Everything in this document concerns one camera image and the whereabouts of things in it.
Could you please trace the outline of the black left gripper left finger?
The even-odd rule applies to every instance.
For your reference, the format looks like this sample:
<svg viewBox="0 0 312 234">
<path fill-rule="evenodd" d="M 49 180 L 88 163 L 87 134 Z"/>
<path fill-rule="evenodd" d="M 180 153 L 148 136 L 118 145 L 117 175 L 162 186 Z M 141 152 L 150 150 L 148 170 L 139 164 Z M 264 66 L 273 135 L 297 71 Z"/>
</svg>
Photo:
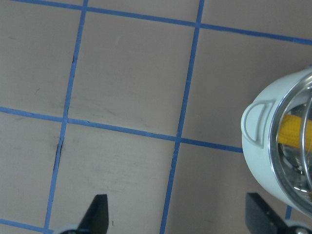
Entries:
<svg viewBox="0 0 312 234">
<path fill-rule="evenodd" d="M 96 195 L 78 225 L 78 234 L 106 234 L 109 227 L 107 195 Z"/>
</svg>

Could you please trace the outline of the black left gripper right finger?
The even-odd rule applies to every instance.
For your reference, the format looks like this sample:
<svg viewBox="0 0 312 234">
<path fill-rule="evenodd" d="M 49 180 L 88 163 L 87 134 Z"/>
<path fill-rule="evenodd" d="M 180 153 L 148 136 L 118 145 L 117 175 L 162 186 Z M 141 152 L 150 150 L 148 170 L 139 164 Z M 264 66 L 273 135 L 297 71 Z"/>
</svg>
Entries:
<svg viewBox="0 0 312 234">
<path fill-rule="evenodd" d="M 245 224 L 251 234 L 283 234 L 287 225 L 258 193 L 246 193 Z"/>
</svg>

